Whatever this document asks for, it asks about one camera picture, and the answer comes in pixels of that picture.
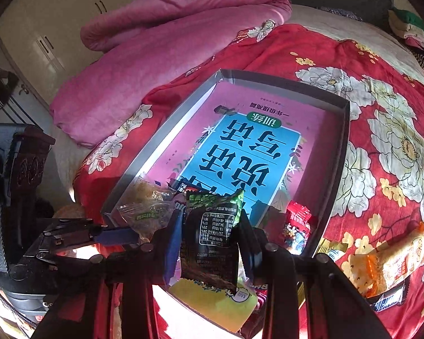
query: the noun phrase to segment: green and black snack bag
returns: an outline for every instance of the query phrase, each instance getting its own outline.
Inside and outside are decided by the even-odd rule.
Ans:
[[[235,294],[239,266],[236,227],[243,190],[230,196],[187,193],[187,217],[182,229],[181,277]]]

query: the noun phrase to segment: nutrition facts table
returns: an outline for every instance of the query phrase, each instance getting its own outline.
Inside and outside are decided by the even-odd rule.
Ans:
[[[206,246],[229,247],[234,215],[204,213],[201,219],[199,243]]]

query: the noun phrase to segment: pink blanket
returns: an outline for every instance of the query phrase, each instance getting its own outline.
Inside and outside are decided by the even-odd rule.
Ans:
[[[204,62],[240,30],[269,19],[284,24],[291,11],[289,0],[135,0],[100,15],[81,38],[107,53],[63,84],[50,106],[53,121],[78,144],[94,147],[150,90]]]

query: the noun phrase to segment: cable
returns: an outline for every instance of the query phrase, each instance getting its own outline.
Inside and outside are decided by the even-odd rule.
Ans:
[[[10,310],[14,315],[16,315],[19,319],[29,324],[33,329],[36,329],[38,324],[34,322],[33,320],[30,320],[28,317],[17,311],[13,306],[9,304],[7,300],[3,298],[3,296],[0,294],[0,302],[2,302],[3,306],[5,306],[8,310]]]

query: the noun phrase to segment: robotic claw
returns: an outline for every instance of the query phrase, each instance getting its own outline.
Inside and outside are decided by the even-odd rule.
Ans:
[[[245,271],[254,284],[269,285],[263,339],[299,337],[299,282],[305,285],[309,338],[341,339],[349,333],[355,339],[391,337],[327,255],[291,255],[247,221],[241,216],[238,227]],[[150,243],[108,258],[80,260],[56,253],[96,242],[131,244],[138,235],[86,219],[57,220],[9,274],[0,273],[0,286],[25,315],[44,315],[33,339],[112,339],[113,296],[122,284],[122,337],[134,338],[137,333],[141,339],[158,339],[152,286],[166,285],[173,276],[181,230],[182,216],[175,212]]]

